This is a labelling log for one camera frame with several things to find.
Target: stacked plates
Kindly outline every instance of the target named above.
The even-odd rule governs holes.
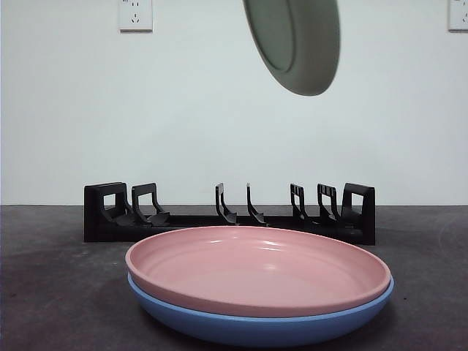
[[[386,264],[341,241],[266,227],[158,234],[126,255],[130,287],[160,322],[247,347],[311,344],[375,316],[393,289]]]

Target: concrete floor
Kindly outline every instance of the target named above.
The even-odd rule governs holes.
[[[1,207],[2,350],[245,350],[154,321],[127,286],[131,243],[82,241],[82,207]],[[365,248],[392,271],[390,303],[351,334],[291,350],[468,350],[468,207],[378,207]]]

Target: black dish rack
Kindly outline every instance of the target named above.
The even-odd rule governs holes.
[[[139,241],[151,235],[188,227],[214,225],[250,225],[275,227],[324,235],[352,244],[375,245],[375,189],[370,186],[346,183],[341,213],[336,204],[336,189],[317,185],[319,216],[306,212],[304,189],[290,184],[291,215],[274,216],[260,213],[251,202],[247,184],[249,215],[232,212],[224,201],[224,184],[215,187],[217,215],[172,215],[157,201],[155,183],[132,187],[132,206],[127,200],[127,185],[122,182],[95,184],[84,189],[84,241]],[[151,194],[154,214],[144,214],[138,198]],[[352,206],[352,195],[363,197],[361,212]],[[104,197],[115,195],[115,205],[107,208]],[[331,199],[331,213],[322,203],[322,197]]]

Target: pink plate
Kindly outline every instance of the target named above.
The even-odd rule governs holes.
[[[387,265],[363,249],[265,227],[174,230],[137,242],[125,259],[149,295],[232,316],[337,312],[375,299],[390,283]]]

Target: electrical outlet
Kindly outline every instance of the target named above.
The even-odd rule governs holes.
[[[152,0],[119,0],[121,31],[153,31]]]
[[[468,0],[449,0],[448,30],[468,31]]]

